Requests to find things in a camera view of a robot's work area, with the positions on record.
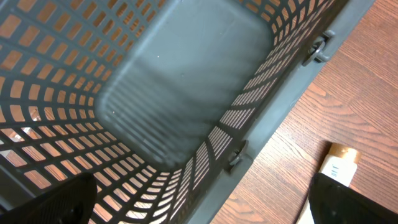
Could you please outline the white tube gold cap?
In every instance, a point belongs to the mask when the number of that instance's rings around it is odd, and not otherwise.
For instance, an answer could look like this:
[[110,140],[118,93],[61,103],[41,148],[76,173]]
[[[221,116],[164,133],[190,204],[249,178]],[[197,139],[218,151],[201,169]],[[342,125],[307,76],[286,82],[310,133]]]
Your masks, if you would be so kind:
[[319,172],[349,187],[360,159],[361,152],[359,150],[334,142],[331,144]]

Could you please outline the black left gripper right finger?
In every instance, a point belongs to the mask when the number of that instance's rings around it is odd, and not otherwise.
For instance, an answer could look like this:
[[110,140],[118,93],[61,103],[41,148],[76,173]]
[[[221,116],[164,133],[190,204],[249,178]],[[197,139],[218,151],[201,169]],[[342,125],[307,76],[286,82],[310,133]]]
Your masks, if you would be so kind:
[[397,224],[397,214],[325,174],[312,177],[308,201],[315,224]]

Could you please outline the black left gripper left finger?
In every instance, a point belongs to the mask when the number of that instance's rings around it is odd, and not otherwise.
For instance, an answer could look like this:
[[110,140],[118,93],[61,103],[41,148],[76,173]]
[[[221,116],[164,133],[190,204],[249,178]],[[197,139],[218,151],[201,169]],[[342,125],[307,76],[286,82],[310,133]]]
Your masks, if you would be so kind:
[[26,202],[1,202],[1,223],[88,223],[96,195],[93,174],[82,173]]

